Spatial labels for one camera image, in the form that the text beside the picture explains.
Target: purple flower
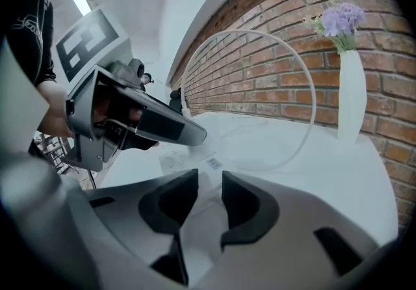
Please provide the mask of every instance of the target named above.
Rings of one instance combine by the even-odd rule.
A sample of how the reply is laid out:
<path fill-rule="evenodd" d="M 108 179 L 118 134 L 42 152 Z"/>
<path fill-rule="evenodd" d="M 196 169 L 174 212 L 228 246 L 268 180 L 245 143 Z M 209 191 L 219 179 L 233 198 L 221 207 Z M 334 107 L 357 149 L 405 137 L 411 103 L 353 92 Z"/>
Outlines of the purple flower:
<path fill-rule="evenodd" d="M 363 20 L 364 11 L 351 3 L 328 8 L 321 17 L 325 36 L 338 36 L 341 32 L 354 34 L 358 23 Z"/>

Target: lavender flower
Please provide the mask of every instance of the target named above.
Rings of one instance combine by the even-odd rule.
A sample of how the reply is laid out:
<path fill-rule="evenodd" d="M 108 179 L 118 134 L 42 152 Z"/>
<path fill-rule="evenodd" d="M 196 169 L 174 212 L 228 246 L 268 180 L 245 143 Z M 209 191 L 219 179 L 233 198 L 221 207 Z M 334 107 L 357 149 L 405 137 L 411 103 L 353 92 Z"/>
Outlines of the lavender flower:
<path fill-rule="evenodd" d="M 364 11 L 351 3 L 336 5 L 331 1 L 330 8 L 316 18 L 306 17 L 304 23 L 330 38 L 338 52 L 355 49 L 354 34 L 356 27 L 364 20 Z"/>
<path fill-rule="evenodd" d="M 328 8 L 321 17 L 325 36 L 339 36 L 341 32 L 354 34 L 357 24 L 363 20 L 364 11 L 351 3 Z"/>

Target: robotic arm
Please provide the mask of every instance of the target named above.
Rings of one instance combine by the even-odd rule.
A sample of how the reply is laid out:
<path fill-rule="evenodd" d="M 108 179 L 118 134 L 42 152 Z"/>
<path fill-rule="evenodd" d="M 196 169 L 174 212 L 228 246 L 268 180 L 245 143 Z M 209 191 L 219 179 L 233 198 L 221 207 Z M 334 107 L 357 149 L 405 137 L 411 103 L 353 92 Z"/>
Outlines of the robotic arm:
<path fill-rule="evenodd" d="M 66 117 L 75 133 L 66 163 L 100 171 L 118 149 L 147 150 L 155 141 L 196 146 L 205 140 L 203 127 L 138 88 L 143 63 L 133 59 L 127 34 L 108 13 L 99 9 L 85 16 L 56 52 L 70 84 Z M 111 95 L 108 118 L 93 123 L 94 98 L 103 86 Z M 132 107 L 143 110 L 138 123 L 128 120 Z"/>

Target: red brick wall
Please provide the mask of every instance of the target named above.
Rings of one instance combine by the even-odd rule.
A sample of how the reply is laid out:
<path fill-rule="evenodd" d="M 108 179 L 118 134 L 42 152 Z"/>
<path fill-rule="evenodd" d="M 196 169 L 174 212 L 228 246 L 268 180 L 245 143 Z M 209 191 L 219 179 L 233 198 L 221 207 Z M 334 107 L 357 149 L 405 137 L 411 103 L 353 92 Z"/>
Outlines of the red brick wall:
<path fill-rule="evenodd" d="M 336 126 L 339 55 L 331 41 L 301 24 L 327 0 L 229 0 L 207 22 L 183 57 L 173 88 L 190 56 L 212 34 L 256 29 L 282 38 L 302 56 L 317 89 L 316 122 Z M 416 202 L 416 45 L 394 0 L 337 0 L 367 13 L 357 46 L 367 79 L 367 113 L 361 131 L 385 161 L 405 225 Z M 186 80 L 192 114 L 228 111 L 308 121 L 311 94 L 299 64 L 268 38 L 233 35 L 211 42 L 197 57 Z"/>

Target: white tabletop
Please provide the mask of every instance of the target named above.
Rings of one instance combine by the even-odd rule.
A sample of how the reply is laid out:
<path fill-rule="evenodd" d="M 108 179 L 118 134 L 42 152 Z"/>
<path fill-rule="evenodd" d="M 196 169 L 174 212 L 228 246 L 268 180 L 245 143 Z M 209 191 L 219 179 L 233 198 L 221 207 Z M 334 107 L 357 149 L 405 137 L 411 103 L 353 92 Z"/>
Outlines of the white tabletop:
<path fill-rule="evenodd" d="M 224 166 L 318 196 L 361 226 L 379 245 L 397 237 L 398 219 L 393 188 L 369 137 L 346 146 L 337 130 L 314 126 L 298 156 L 271 171 L 246 171 L 280 163 L 298 147 L 307 124 L 231 113 L 204 113 L 193 118 L 213 134 Z M 187 147 L 162 144 L 146 152 L 122 152 L 101 187 L 125 185 L 187 168 L 200 168 Z"/>

